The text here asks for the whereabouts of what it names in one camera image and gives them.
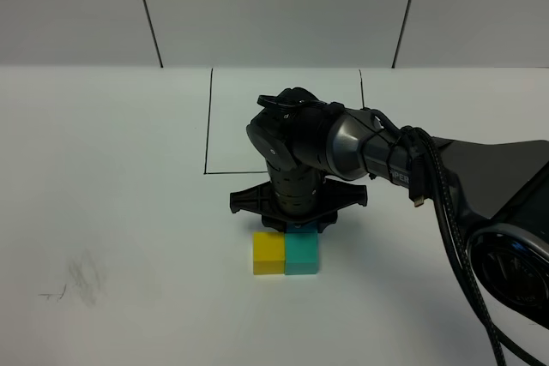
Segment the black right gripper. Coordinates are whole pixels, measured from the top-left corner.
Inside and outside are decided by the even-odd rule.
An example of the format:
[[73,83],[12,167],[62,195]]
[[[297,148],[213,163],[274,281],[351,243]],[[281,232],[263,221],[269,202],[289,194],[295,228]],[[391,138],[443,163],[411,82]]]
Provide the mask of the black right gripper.
[[257,214],[262,225],[287,232],[288,224],[317,222],[318,232],[337,222],[341,209],[367,205],[364,185],[344,183],[319,171],[278,172],[266,183],[230,194],[232,213]]

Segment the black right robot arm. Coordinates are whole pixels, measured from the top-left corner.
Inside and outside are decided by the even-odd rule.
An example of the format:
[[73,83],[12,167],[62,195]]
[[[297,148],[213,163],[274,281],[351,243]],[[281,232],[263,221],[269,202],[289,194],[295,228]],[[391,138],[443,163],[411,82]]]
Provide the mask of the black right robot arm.
[[261,216],[267,227],[333,224],[339,210],[365,205],[362,177],[381,177],[421,203],[441,195],[446,176],[450,210],[466,257],[500,303],[541,326],[548,323],[548,144],[479,144],[421,140],[382,112],[325,103],[301,87],[258,99],[246,128],[264,157],[269,180],[233,192],[233,213]]

